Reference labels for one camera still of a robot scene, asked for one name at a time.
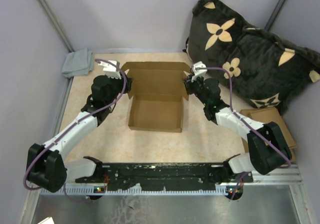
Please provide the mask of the brown cardboard box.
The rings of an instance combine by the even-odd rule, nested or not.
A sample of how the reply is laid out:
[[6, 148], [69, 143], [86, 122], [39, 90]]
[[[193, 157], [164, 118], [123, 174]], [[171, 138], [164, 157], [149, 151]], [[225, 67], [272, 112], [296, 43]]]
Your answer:
[[132, 79], [128, 93], [132, 100], [128, 118], [131, 130], [180, 133], [184, 100], [188, 94], [184, 79], [190, 67], [184, 62], [126, 62], [121, 68]]

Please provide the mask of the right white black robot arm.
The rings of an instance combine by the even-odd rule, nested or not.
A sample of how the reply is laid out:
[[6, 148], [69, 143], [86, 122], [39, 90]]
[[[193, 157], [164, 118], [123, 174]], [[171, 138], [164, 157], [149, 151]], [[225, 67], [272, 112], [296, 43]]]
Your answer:
[[203, 104], [208, 121], [233, 131], [248, 144], [248, 152], [226, 161], [224, 179], [234, 182], [243, 172], [257, 171], [266, 175], [283, 164], [291, 165], [292, 154], [278, 124], [262, 123], [246, 117], [221, 99], [216, 79], [188, 75], [183, 81], [186, 92], [194, 94]]

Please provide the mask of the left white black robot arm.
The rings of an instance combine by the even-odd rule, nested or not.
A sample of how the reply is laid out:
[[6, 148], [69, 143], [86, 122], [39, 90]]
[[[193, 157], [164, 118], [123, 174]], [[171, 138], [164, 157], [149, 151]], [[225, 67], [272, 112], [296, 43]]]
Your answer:
[[29, 148], [24, 187], [57, 192], [70, 180], [87, 177], [92, 182], [101, 181], [104, 170], [98, 167], [99, 160], [86, 157], [66, 162], [65, 158], [84, 137], [105, 121], [121, 96], [130, 92], [132, 82], [126, 74], [119, 79], [106, 75], [94, 78], [91, 94], [77, 117], [52, 139]]

